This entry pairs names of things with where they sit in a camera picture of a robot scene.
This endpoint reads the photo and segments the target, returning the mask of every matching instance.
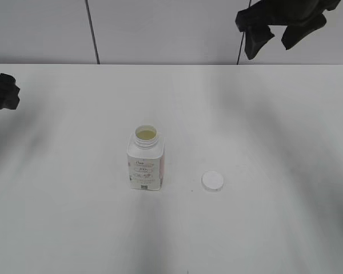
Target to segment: yellow liquid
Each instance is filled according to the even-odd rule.
[[[151,130],[143,130],[143,131],[138,132],[136,136],[137,138],[141,140],[148,141],[148,140],[153,139],[156,136],[156,133]]]

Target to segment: bottle label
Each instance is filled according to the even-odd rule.
[[[158,190],[163,177],[163,156],[157,159],[143,159],[128,156],[131,188]]]

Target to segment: white tabletop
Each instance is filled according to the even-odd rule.
[[[343,66],[0,72],[21,88],[0,110],[0,274],[343,273]],[[129,187],[143,123],[166,137],[157,192]]]

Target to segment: bottle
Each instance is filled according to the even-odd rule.
[[[164,138],[150,125],[136,128],[127,147],[131,188],[159,190],[164,176]]]

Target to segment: white wall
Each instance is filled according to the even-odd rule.
[[[101,63],[235,64],[248,0],[89,0]],[[286,51],[283,27],[242,64],[343,64],[343,0]],[[95,63],[85,0],[0,0],[0,63]]]
[[[0,0],[0,63],[95,63],[83,0]]]

